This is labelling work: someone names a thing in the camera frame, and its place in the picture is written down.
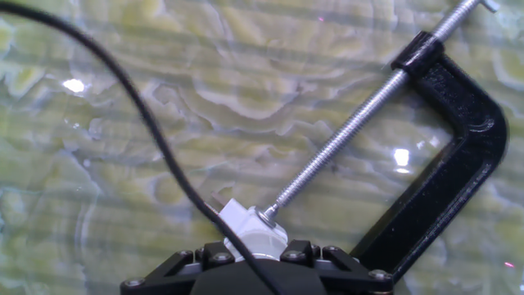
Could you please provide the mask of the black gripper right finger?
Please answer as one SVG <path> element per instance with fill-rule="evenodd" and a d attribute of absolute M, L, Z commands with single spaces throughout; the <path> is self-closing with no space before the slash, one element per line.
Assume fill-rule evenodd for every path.
<path fill-rule="evenodd" d="M 326 294 L 392 294 L 394 282 L 384 270 L 369 270 L 340 247 L 293 240 L 280 256 L 292 283 Z"/>

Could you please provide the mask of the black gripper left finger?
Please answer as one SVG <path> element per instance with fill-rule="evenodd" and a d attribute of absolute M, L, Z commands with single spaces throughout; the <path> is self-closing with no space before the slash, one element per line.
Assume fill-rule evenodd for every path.
<path fill-rule="evenodd" d="M 223 242 L 181 250 L 158 265 L 145 277 L 126 279 L 120 284 L 121 295 L 186 295 L 206 270 L 234 263 L 235 256 Z"/>

